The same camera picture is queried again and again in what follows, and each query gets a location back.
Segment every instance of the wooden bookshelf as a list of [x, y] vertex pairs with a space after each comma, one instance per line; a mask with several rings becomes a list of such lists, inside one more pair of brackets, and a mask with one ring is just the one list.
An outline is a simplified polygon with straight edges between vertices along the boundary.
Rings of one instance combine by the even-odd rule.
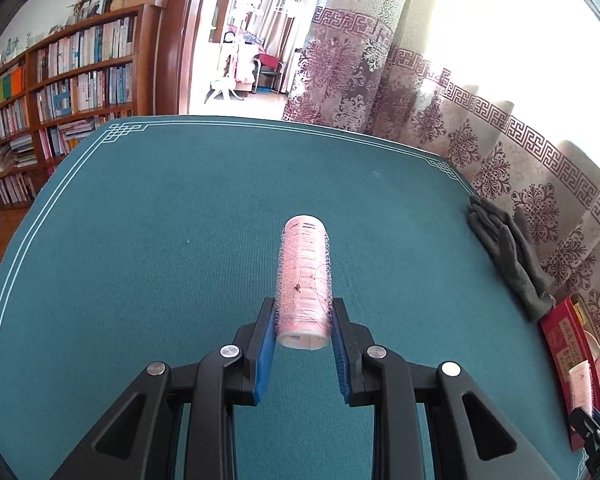
[[[60, 164], [64, 160], [65, 155], [56, 156], [50, 160], [45, 160], [42, 142], [40, 141], [39, 130], [45, 130], [52, 126], [69, 123], [94, 116], [107, 116], [112, 113], [126, 112], [133, 116], [148, 116], [154, 113], [154, 60], [155, 47], [158, 33], [158, 21], [160, 19], [161, 9], [154, 6], [144, 5], [137, 7], [127, 7], [126, 9], [114, 10], [107, 14], [94, 16], [88, 20], [77, 23], [70, 27], [66, 27], [48, 38], [38, 42], [28, 48], [23, 53], [11, 59], [4, 66], [0, 67], [0, 77], [3, 76], [10, 68], [18, 64], [24, 65], [24, 90], [17, 95], [9, 97], [0, 102], [0, 110], [12, 104], [17, 99], [24, 98], [27, 104], [27, 119], [29, 127], [20, 132], [11, 134], [0, 139], [0, 146], [15, 140], [23, 135], [31, 134], [33, 140], [34, 153], [37, 163], [26, 168], [16, 168], [12, 162], [3, 172], [0, 173], [0, 179], [7, 176], [17, 175], [19, 173], [27, 173], [35, 184], [36, 192], [42, 188], [48, 180], [49, 168]], [[49, 78], [44, 81], [36, 81], [36, 65], [38, 63], [37, 52], [42, 48], [47, 48], [62, 38], [72, 36], [76, 32], [87, 30], [91, 27], [104, 25], [105, 23], [115, 22], [118, 19], [126, 18], [127, 16], [135, 16], [136, 22], [133, 32], [133, 52], [130, 56], [117, 57], [107, 59], [98, 63], [82, 66], [80, 68], [70, 70]], [[36, 95], [46, 86], [78, 77], [81, 74], [106, 70], [110, 67], [123, 66], [131, 64], [132, 76], [132, 100], [128, 103], [106, 106], [103, 108], [92, 108], [83, 110], [80, 113], [65, 115], [60, 118], [55, 118], [51, 121], [41, 121], [38, 116], [38, 103]], [[0, 195], [1, 209], [15, 209], [28, 207], [31, 202], [17, 202], [11, 204], [2, 203]]]

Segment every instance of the framed photo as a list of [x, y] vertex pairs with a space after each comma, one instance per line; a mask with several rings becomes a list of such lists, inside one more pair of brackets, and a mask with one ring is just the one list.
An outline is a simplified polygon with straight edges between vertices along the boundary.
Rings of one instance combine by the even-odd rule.
[[81, 0], [78, 5], [80, 6], [77, 13], [78, 21], [81, 22], [82, 20], [107, 12], [109, 0]]

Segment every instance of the bookshelf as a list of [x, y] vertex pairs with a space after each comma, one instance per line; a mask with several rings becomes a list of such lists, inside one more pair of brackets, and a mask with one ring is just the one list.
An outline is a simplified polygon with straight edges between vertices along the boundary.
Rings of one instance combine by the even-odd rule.
[[[52, 34], [0, 68], [0, 209], [29, 207], [89, 127], [153, 115], [159, 18], [149, 5], [114, 10]], [[17, 92], [4, 98], [12, 85]], [[18, 142], [25, 158], [16, 160]]]

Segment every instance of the triangular cutout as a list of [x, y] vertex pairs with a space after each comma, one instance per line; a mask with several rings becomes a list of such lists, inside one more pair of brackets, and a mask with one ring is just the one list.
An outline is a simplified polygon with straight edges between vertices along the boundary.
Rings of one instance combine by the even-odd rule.
[[469, 418], [478, 456], [482, 460], [491, 460], [516, 450], [515, 440], [474, 394], [464, 394], [462, 403]]
[[137, 394], [129, 400], [121, 413], [94, 444], [96, 452], [115, 456], [122, 460], [129, 458], [145, 401], [146, 395], [141, 394]]

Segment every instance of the silver screw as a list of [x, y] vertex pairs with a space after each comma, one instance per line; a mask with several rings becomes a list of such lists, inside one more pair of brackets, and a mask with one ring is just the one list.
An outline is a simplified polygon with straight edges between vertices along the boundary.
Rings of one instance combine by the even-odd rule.
[[366, 349], [366, 353], [374, 359], [382, 359], [386, 355], [386, 349], [380, 345], [373, 345]]
[[236, 345], [226, 345], [220, 349], [222, 357], [236, 357], [240, 353], [240, 349]]
[[146, 368], [146, 372], [149, 375], [160, 375], [163, 374], [166, 369], [166, 364], [164, 364], [161, 361], [156, 361], [155, 363], [151, 363], [150, 365], [148, 365], [148, 367]]
[[458, 375], [460, 375], [462, 368], [460, 368], [460, 365], [458, 363], [455, 363], [453, 361], [447, 361], [446, 363], [443, 363], [442, 371], [445, 375], [448, 375], [449, 377], [457, 377]]

